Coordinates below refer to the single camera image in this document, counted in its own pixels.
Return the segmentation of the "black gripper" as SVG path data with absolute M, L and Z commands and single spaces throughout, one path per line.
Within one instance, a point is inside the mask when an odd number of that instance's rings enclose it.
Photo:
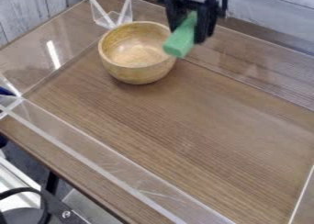
M 188 10 L 198 10 L 195 27 L 195 43 L 200 44 L 212 36 L 216 15 L 224 17 L 228 10 L 228 0 L 157 0 L 165 6 L 169 29 L 175 29 L 187 18 Z

